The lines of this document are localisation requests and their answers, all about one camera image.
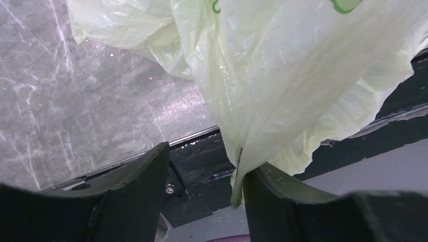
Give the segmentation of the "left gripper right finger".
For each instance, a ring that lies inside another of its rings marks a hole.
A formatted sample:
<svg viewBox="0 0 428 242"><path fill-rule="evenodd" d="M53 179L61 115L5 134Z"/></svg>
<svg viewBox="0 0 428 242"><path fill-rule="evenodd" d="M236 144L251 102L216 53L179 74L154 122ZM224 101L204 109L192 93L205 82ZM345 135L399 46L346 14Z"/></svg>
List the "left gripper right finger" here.
<svg viewBox="0 0 428 242"><path fill-rule="evenodd" d="M427 241L427 193L311 187L265 163L243 180L251 241Z"/></svg>

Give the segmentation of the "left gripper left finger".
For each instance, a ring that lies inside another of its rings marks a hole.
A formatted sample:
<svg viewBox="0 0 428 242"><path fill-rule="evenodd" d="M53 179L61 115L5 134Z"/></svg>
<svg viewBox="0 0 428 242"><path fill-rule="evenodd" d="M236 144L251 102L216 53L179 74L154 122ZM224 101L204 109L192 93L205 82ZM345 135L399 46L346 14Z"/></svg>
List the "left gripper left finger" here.
<svg viewBox="0 0 428 242"><path fill-rule="evenodd" d="M1 241L154 241L170 147L69 190L31 192L1 185Z"/></svg>

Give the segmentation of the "light green plastic bag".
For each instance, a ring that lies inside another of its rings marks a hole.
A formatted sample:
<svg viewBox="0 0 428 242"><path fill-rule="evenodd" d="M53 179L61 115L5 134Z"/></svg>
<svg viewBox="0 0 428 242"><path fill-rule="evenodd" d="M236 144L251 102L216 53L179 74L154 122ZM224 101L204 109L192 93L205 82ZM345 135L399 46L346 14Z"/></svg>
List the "light green plastic bag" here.
<svg viewBox="0 0 428 242"><path fill-rule="evenodd" d="M237 168L303 173L367 126L427 47L427 1L67 1L90 38L196 82Z"/></svg>

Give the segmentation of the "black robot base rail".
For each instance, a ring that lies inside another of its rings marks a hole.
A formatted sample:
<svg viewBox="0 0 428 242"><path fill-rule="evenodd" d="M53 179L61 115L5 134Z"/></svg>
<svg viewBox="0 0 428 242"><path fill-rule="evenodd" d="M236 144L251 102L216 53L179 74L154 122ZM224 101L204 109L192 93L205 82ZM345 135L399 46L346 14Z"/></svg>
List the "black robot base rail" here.
<svg viewBox="0 0 428 242"><path fill-rule="evenodd" d="M414 75L387 98L375 120L342 141L323 141L315 150L312 163L297 179L308 180L364 158L427 140L427 51L418 54L411 64ZM178 140L172 144L170 154L160 211L173 226L207 217L227 206L232 165L227 160L219 129ZM78 177L70 182L71 188L141 156Z"/></svg>

